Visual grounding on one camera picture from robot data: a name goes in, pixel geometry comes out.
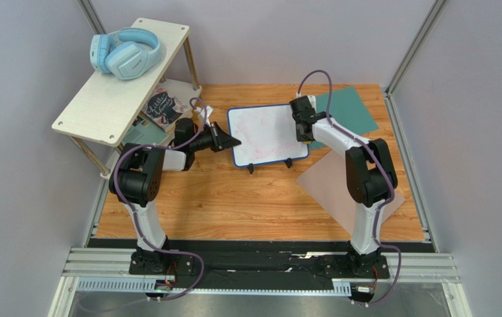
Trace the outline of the dark floral book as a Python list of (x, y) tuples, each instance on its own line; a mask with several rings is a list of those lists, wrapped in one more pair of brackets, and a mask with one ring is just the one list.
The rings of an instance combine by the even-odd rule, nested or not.
[(147, 99), (142, 112), (151, 118), (163, 131), (170, 133), (178, 120), (192, 118), (193, 109), (163, 86), (156, 86)]

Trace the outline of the teal book under shelf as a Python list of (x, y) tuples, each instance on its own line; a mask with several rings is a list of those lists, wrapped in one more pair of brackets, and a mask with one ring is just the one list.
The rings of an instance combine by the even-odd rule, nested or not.
[(137, 116), (122, 139), (122, 144), (135, 143), (139, 145), (157, 144), (167, 146), (172, 141), (172, 136), (166, 133), (157, 124)]

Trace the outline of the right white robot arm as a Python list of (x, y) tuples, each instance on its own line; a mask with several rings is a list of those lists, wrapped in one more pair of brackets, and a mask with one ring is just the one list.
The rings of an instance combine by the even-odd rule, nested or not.
[(325, 144), (346, 164), (346, 182), (356, 202), (355, 224), (346, 258), (354, 274), (366, 272), (383, 259), (380, 229), (385, 207), (398, 183), (386, 141), (371, 141), (348, 130), (326, 112), (317, 112), (312, 95), (290, 101), (297, 141)]

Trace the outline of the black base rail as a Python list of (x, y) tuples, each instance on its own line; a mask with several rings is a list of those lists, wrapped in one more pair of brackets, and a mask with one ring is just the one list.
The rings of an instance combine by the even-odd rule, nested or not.
[(390, 278), (379, 252), (357, 256), (347, 241), (170, 240), (171, 254), (136, 248), (132, 275), (160, 275), (177, 287), (329, 291), (333, 279), (372, 285)]

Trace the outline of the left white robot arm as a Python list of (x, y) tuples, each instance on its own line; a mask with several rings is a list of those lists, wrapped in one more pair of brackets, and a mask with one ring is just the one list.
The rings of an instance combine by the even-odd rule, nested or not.
[(187, 171), (196, 152), (211, 149), (216, 153), (241, 143), (217, 122), (197, 126), (184, 118), (176, 122), (172, 149), (136, 143), (125, 146), (112, 172), (109, 190), (125, 205), (134, 224), (137, 248), (131, 257), (133, 269), (162, 273), (170, 265), (172, 253), (155, 203), (163, 171)]

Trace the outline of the pinkish grey mat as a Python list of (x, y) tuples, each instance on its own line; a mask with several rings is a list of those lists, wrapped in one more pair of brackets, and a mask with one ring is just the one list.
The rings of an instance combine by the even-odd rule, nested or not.
[(336, 152), (303, 172), (297, 183), (349, 234), (355, 226), (355, 201), (346, 182), (345, 160)]

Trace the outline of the blue framed whiteboard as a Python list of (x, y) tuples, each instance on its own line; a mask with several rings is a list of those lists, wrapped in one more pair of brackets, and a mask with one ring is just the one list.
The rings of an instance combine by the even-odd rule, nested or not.
[(305, 159), (307, 144), (297, 141), (288, 104), (248, 106), (227, 110), (229, 133), (241, 141), (231, 149), (238, 168)]

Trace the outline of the white two-tier shelf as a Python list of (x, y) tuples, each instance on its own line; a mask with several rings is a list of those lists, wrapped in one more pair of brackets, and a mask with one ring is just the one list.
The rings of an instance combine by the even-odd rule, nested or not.
[[(113, 75), (93, 73), (52, 124), (54, 131), (71, 138), (99, 168), (100, 176), (105, 179), (109, 178), (114, 161), (101, 160), (87, 146), (87, 141), (119, 149), (130, 125), (156, 85), (163, 85), (183, 103), (198, 97), (202, 91), (190, 47), (189, 26), (138, 18), (133, 27), (151, 31), (161, 39), (165, 48), (161, 63), (142, 77), (130, 81), (121, 81)], [(164, 77), (180, 50), (185, 51), (192, 76), (189, 83)]]

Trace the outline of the teal mat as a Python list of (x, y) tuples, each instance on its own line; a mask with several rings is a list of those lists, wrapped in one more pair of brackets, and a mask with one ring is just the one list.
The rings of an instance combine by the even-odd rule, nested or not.
[(329, 113), (340, 125), (358, 135), (379, 129), (354, 87), (333, 91)]

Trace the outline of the light blue headphones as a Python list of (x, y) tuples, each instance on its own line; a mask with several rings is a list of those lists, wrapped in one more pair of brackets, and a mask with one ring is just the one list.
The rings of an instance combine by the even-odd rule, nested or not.
[(163, 57), (161, 40), (142, 28), (123, 28), (92, 37), (89, 50), (92, 68), (120, 80), (139, 78)]

